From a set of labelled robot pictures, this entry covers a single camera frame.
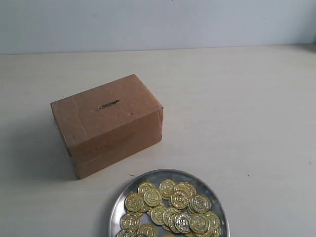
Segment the brown cardboard slot box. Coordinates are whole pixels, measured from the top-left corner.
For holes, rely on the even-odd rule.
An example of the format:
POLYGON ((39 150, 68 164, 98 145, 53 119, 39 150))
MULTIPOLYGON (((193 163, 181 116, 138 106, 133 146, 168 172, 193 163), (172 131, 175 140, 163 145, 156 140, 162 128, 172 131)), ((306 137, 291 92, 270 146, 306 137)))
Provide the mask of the brown cardboard slot box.
POLYGON ((78 179, 162 139, 163 106, 134 74, 50 106, 78 179))

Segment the gold coin centre top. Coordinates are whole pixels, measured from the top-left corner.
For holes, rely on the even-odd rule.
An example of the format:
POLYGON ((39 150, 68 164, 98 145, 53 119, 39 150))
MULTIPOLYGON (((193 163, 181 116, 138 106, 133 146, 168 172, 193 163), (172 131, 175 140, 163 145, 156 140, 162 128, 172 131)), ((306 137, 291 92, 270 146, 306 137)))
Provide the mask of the gold coin centre top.
POLYGON ((185 209, 189 204, 189 200, 188 194, 181 190, 175 191, 170 197, 171 204, 179 210, 185 209))

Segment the round steel plate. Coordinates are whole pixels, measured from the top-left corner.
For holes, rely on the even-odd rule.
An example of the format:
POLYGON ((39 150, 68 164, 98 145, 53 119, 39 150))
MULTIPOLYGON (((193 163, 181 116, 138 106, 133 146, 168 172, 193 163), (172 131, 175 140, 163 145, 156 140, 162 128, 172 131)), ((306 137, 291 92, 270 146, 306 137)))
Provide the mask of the round steel plate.
POLYGON ((158 169, 158 170, 152 170, 147 173, 144 173, 142 175, 137 176, 134 178, 130 183, 128 183, 125 188, 121 191, 121 193, 118 195, 117 200, 115 201, 110 217, 109 217, 109 225, 108 225, 108 236, 115 237, 120 230, 120 218, 123 214, 126 213, 125 209, 125 199, 126 197, 131 194, 132 192, 137 191, 137 188, 139 185, 144 181, 149 181, 155 184, 157 187, 162 180, 164 179, 172 179, 177 182, 183 182, 187 181, 196 187, 196 191, 198 193, 202 193, 207 195, 211 202, 212 207, 211 210, 214 211, 221 219, 222 224, 222 234, 223 237, 229 237, 231 235, 230 233, 230 226, 227 219, 227 216, 225 214, 225 211, 223 209, 223 206, 216 196, 215 192, 202 180, 199 178, 176 169, 158 169))

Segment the gold coin lower left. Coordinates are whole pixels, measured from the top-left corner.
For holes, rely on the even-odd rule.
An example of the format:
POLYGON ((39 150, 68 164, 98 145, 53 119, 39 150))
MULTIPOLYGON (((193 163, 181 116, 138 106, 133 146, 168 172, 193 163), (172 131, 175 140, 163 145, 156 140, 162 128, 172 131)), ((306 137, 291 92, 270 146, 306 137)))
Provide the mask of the gold coin lower left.
POLYGON ((135 213, 126 213, 120 219, 120 227, 122 229, 136 231, 139 229, 140 223, 140 218, 135 213))

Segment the gold coin front right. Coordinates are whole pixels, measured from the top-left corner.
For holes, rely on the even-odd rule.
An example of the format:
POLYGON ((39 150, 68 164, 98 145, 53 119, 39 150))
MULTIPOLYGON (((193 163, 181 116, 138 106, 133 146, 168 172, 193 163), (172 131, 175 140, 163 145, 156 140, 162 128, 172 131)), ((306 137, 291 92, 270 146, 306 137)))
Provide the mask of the gold coin front right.
POLYGON ((196 234, 204 234, 208 231, 209 220, 201 213, 196 213, 190 216, 189 226, 196 234))

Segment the gold coin centre low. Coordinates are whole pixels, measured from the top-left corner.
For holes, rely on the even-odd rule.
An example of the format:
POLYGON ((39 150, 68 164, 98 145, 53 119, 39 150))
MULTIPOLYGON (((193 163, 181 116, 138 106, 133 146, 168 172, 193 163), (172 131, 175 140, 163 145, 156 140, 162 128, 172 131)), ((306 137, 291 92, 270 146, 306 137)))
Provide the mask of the gold coin centre low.
POLYGON ((151 220, 156 225, 164 225, 163 214, 167 210, 164 205, 158 205, 151 210, 151 220))

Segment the gold coin back left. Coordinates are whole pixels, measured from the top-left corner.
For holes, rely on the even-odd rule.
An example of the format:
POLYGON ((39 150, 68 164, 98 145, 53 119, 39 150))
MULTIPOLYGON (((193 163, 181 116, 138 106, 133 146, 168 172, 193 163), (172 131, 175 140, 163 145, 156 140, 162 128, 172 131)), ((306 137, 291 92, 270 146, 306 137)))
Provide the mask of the gold coin back left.
POLYGON ((137 192, 139 194, 144 194, 147 190, 149 189, 156 189, 154 183, 152 182, 149 182, 149 181, 145 181, 145 182, 142 182, 139 186, 138 186, 138 189, 137 189, 137 192))

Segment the gold coin right top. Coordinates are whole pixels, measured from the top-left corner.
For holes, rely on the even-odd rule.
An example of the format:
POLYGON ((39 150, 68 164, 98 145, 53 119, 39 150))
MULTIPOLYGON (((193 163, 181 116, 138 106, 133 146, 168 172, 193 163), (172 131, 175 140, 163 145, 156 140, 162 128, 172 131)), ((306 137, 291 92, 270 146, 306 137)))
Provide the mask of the gold coin right top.
POLYGON ((212 207, 211 200, 204 194, 195 194, 190 199, 190 207, 196 213, 206 213, 212 207))

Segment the shiny gold coin front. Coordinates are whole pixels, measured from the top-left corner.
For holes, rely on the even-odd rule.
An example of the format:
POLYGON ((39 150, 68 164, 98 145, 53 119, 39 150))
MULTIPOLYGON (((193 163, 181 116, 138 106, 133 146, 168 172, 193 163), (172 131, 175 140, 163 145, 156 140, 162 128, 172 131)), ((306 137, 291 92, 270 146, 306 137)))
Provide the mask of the shiny gold coin front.
POLYGON ((174 218, 176 229, 184 234, 187 234, 191 231, 190 229, 190 215, 187 212, 177 212, 174 218))

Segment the gold coin bottom edge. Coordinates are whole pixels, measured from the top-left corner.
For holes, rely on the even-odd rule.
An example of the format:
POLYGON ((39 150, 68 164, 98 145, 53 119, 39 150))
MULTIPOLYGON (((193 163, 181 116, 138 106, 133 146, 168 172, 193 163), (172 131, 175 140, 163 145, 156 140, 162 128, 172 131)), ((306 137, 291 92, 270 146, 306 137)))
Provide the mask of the gold coin bottom edge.
POLYGON ((125 229, 121 229, 117 233, 116 237, 136 237, 136 233, 131 229, 125 228, 125 229))

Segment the gold coin back middle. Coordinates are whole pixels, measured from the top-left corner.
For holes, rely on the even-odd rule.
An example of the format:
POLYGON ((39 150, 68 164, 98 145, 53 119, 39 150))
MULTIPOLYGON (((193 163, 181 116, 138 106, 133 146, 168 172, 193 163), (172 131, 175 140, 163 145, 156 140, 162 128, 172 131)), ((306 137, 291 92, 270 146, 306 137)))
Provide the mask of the gold coin back middle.
POLYGON ((176 186, 176 182, 171 179, 163 180, 159 185, 159 191, 162 195, 163 199, 170 199, 171 195, 174 192, 174 187, 176 186))

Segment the gold coin bottom left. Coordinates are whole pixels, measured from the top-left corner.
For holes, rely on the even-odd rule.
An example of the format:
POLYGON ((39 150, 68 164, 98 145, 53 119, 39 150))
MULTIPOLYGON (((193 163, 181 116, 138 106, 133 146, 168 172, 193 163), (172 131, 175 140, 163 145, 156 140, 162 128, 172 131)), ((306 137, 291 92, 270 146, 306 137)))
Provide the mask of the gold coin bottom left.
POLYGON ((154 225, 152 224, 143 224, 137 230, 138 235, 144 235, 146 237, 157 237, 158 232, 154 225))

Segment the gold coin far right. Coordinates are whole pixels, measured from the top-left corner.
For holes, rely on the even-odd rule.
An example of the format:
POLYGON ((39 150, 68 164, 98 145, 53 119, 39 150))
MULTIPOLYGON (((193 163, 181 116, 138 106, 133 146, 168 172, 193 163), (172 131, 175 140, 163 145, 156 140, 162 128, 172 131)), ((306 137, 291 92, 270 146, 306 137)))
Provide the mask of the gold coin far right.
POLYGON ((208 211, 205 213, 205 215, 208 217, 210 223, 211 223, 211 227, 213 230, 217 229, 218 227, 220 227, 221 225, 221 221, 219 216, 213 212, 213 211, 208 211))

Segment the gold coin upper left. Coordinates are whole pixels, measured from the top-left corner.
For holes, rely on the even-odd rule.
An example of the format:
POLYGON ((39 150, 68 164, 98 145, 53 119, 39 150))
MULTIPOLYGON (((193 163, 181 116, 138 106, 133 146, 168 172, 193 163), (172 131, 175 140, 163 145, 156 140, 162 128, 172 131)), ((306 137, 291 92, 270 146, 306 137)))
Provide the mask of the gold coin upper left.
POLYGON ((159 205, 161 200, 162 196, 157 189, 148 189, 144 193, 144 202, 150 207, 159 205))

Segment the gold coin far left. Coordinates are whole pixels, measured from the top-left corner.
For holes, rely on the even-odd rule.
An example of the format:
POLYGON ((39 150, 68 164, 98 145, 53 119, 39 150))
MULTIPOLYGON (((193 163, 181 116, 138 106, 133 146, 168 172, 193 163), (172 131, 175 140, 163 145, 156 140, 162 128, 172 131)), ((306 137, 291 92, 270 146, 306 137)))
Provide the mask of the gold coin far left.
POLYGON ((130 212, 139 212, 143 204, 144 200, 138 193, 131 193, 125 199, 125 207, 130 212))

